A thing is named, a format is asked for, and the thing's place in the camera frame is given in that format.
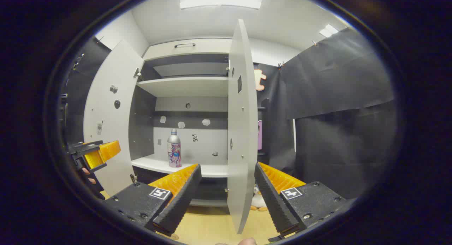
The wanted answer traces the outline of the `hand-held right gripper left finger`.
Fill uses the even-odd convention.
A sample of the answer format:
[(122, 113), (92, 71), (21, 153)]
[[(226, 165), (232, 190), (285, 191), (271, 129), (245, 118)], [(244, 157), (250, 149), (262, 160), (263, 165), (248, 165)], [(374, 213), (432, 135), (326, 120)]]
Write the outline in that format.
[(171, 236), (201, 178), (201, 166), (195, 163), (150, 184), (135, 182), (105, 200), (104, 205), (134, 226)]

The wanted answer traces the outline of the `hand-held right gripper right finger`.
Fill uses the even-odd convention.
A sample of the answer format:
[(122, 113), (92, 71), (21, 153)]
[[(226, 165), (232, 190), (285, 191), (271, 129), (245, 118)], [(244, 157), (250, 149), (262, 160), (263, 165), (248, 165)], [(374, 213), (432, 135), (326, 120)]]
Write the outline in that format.
[(261, 162), (256, 164), (254, 176), (278, 238), (316, 227), (355, 202), (319, 181), (304, 183)]

